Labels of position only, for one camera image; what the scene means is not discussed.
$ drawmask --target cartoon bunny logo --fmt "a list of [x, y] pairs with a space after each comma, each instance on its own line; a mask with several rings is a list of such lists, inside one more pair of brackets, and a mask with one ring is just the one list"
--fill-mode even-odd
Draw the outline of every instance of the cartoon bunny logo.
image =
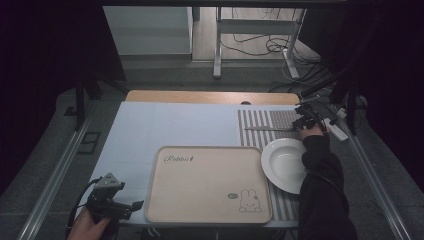
[[240, 212], [262, 212], [258, 196], [253, 189], [241, 191]]

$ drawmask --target person's arm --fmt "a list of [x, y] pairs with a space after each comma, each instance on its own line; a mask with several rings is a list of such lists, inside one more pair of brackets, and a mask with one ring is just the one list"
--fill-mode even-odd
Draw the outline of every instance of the person's arm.
[[329, 140], [317, 125], [300, 134], [306, 148], [302, 162], [313, 175], [307, 175], [300, 189], [299, 240], [356, 240], [356, 229], [343, 199], [343, 169], [330, 151]]
[[110, 221], [110, 218], [104, 218], [95, 224], [90, 211], [83, 207], [67, 240], [98, 240], [102, 237], [103, 231]]

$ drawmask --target gray ribbed mat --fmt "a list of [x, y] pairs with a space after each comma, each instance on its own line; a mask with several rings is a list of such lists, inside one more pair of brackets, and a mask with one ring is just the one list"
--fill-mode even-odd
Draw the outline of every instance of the gray ribbed mat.
[[[299, 116], [295, 111], [238, 110], [238, 128], [241, 146], [257, 147], [261, 151], [268, 143], [279, 138], [300, 139], [297, 132], [250, 131], [245, 127], [271, 126], [291, 127]], [[299, 216], [298, 195], [282, 191], [269, 182], [274, 221], [297, 221]]]

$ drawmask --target wooden tray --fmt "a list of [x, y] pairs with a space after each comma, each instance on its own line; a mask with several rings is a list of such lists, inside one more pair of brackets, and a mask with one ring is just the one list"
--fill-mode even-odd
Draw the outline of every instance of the wooden tray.
[[266, 223], [272, 209], [254, 147], [163, 147], [145, 215], [151, 222]]

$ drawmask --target wooden floor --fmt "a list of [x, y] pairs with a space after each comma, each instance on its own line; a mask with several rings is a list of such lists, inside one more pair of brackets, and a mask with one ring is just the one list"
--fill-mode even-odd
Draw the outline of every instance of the wooden floor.
[[[291, 20], [300, 13], [297, 9], [283, 8], [222, 8], [223, 19], [280, 19]], [[272, 35], [252, 39], [245, 42], [242, 41], [258, 35], [248, 34], [224, 34], [221, 37], [225, 46], [236, 48], [251, 54], [267, 53], [267, 41], [275, 39], [274, 42], [285, 46], [288, 36]], [[200, 21], [194, 22], [193, 26], [193, 60], [213, 60], [216, 44], [216, 9], [213, 7], [200, 8]], [[306, 58], [316, 57], [317, 54], [302, 42], [297, 41], [295, 45], [299, 53]], [[225, 48], [221, 45], [222, 59], [283, 59], [282, 53], [270, 53], [261, 56], [252, 56], [239, 51]]]

